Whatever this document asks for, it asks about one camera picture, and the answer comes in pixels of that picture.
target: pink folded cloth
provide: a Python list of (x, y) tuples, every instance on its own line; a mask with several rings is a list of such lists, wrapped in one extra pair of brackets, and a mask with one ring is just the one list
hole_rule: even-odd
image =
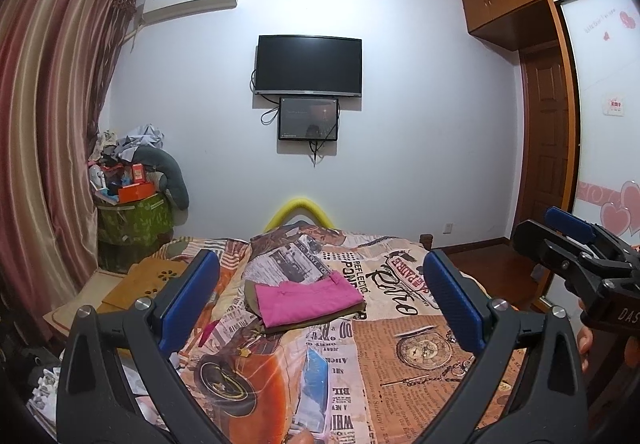
[(255, 294), (267, 328), (333, 314), (364, 300), (360, 291), (339, 271), (332, 271), (329, 276), (308, 285), (295, 281), (283, 281), (277, 287), (257, 283)]

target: small black monitor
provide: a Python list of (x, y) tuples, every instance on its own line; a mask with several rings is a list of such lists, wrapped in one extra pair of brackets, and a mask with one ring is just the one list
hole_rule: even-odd
[(280, 99), (280, 141), (337, 141), (337, 98)]
[(260, 36), (255, 93), (362, 96), (362, 40)]

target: yellow arch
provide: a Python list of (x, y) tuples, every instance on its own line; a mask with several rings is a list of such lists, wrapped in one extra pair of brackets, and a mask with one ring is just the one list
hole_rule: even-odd
[(273, 228), (277, 228), (284, 222), (284, 219), (295, 209), (305, 209), (309, 211), (319, 222), (323, 228), (334, 229), (334, 223), (329, 220), (329, 217), (324, 211), (320, 209), (320, 206), (315, 202), (310, 201), (302, 197), (298, 197), (287, 202), (278, 212), (273, 216), (273, 219), (264, 228), (264, 231), (271, 231)]

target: silver bolt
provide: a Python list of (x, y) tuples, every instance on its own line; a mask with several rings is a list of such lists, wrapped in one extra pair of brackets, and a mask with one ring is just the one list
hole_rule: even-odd
[(554, 305), (551, 307), (551, 314), (553, 314), (556, 318), (564, 318), (566, 317), (566, 310), (564, 310), (559, 305)]
[(138, 298), (133, 305), (138, 310), (146, 310), (151, 307), (151, 298), (143, 296), (142, 298)]
[(505, 299), (495, 298), (491, 300), (491, 307), (499, 311), (507, 310), (509, 308), (509, 302)]
[(81, 318), (86, 318), (91, 314), (91, 309), (92, 309), (91, 305), (82, 305), (82, 307), (80, 307), (80, 309), (76, 311), (76, 314), (79, 315)]

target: striped curtain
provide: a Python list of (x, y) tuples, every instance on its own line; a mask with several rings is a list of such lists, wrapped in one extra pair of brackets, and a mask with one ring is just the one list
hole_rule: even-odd
[(0, 6), (0, 265), (45, 333), (97, 268), (86, 160), (134, 2)]

